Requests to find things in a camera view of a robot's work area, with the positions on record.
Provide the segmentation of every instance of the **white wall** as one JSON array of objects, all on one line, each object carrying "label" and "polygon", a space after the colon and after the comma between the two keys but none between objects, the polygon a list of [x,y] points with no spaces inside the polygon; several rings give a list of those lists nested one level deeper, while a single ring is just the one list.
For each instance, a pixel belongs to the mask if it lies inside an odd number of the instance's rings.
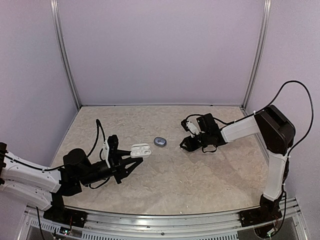
[{"label": "white wall", "polygon": [[[286,189],[296,196],[311,239],[320,229],[320,2],[272,1],[266,43],[248,112],[267,104],[288,80],[300,80],[313,97],[315,121],[310,135],[291,153]],[[284,89],[275,105],[293,122],[299,140],[310,122],[307,94],[298,85]]]},{"label": "white wall", "polygon": [[241,105],[264,1],[60,0],[84,105]]},{"label": "white wall", "polygon": [[[0,142],[49,166],[76,114],[50,1],[0,0]],[[15,238],[26,203],[0,192],[0,239]]]}]

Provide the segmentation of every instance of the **small oval object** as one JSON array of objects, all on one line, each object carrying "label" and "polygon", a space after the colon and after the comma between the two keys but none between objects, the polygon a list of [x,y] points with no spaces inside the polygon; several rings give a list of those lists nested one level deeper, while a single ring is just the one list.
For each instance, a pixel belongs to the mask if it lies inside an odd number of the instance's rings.
[{"label": "small oval object", "polygon": [[159,137],[159,136],[157,136],[153,142],[155,145],[157,145],[159,147],[164,147],[165,145],[167,145],[167,140],[165,140],[163,137]]}]

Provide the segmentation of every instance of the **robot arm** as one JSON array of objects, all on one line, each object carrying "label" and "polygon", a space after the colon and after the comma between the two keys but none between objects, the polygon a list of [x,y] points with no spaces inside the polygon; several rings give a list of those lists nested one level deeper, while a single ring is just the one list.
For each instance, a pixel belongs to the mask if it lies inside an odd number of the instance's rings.
[{"label": "robot arm", "polygon": [[217,148],[253,134],[262,135],[269,156],[267,183],[260,199],[260,208],[242,211],[241,223],[246,227],[272,221],[276,217],[281,218],[279,202],[289,171],[288,152],[296,133],[293,124],[274,105],[252,116],[228,123],[223,128],[219,128],[211,113],[196,120],[201,131],[196,131],[195,125],[188,119],[181,122],[183,128],[191,133],[191,136],[186,137],[180,144],[180,147],[188,152],[199,148],[203,151],[208,145]]},{"label": "robot arm", "polygon": [[83,227],[87,213],[66,208],[63,196],[78,194],[81,185],[88,187],[110,177],[120,184],[143,162],[142,157],[151,154],[147,144],[135,144],[131,151],[119,150],[118,144],[116,135],[103,143],[105,160],[91,164],[86,153],[76,148],[63,157],[63,166],[49,168],[15,156],[0,142],[0,191],[43,210],[48,220]]}]

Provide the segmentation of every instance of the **metal rail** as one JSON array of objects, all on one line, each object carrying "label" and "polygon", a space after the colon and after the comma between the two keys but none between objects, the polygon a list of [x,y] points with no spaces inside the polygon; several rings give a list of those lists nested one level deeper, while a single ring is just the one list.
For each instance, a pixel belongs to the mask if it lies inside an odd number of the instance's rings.
[{"label": "metal rail", "polygon": [[63,68],[66,74],[66,78],[68,81],[68,85],[71,90],[72,98],[74,101],[74,104],[79,111],[80,108],[82,107],[79,94],[76,88],[76,84],[73,78],[73,75],[71,73],[70,69],[70,64],[67,56],[67,51],[65,47],[65,42],[64,42],[64,36],[62,32],[62,26],[61,26],[61,21],[60,21],[60,14],[59,14],[59,7],[58,7],[58,1],[57,0],[50,0],[50,5],[51,5],[51,11],[52,11],[52,17],[53,17],[53,23],[54,23],[54,29],[55,29],[55,34],[61,54],[61,59],[63,63]]},{"label": "metal rail", "polygon": [[266,36],[267,36],[267,29],[268,29],[268,23],[269,23],[269,17],[270,17],[270,11],[271,11],[271,0],[264,0],[264,8],[263,8],[263,15],[262,15],[262,23],[260,27],[260,34],[259,34],[259,39],[258,39],[258,45],[255,51],[255,56],[254,56],[254,62],[253,66],[251,69],[250,73],[250,78],[249,78],[249,83],[244,95],[244,100],[242,103],[242,107],[244,110],[246,110],[253,88],[254,84],[256,81],[265,41],[266,41]]},{"label": "metal rail", "polygon": [[[280,203],[284,211],[284,200]],[[239,219],[240,210],[223,211],[216,213],[203,213],[191,215],[135,215],[87,210],[87,221],[84,228],[73,227],[73,239],[79,240],[138,240],[138,239],[238,239],[238,231],[250,229],[253,226],[241,227]],[[25,240],[30,225],[38,228],[37,212],[33,207],[27,207],[25,220],[19,240]],[[304,231],[304,221],[301,220],[301,211],[295,198],[287,200],[286,218],[295,218],[300,222],[296,230],[299,239],[306,240],[307,233]],[[56,222],[41,218],[43,229],[54,232],[54,229],[68,227]]]}]

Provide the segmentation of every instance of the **beige floor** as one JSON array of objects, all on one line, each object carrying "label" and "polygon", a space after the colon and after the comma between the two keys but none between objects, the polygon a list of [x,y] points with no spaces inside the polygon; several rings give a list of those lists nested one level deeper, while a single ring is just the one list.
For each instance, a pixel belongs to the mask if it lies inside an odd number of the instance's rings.
[{"label": "beige floor", "polygon": [[[106,136],[116,134],[119,149],[148,143],[152,154],[117,184],[64,197],[66,205],[128,214],[198,214],[247,208],[259,204],[268,167],[253,136],[220,146],[216,153],[186,152],[179,148],[189,134],[180,122],[189,114],[212,113],[224,121],[243,117],[238,107],[212,106],[100,106],[83,107],[54,159],[53,167],[74,148],[86,153],[96,137],[96,119]],[[164,148],[155,137],[167,139]],[[90,157],[99,161],[102,139]]]}]

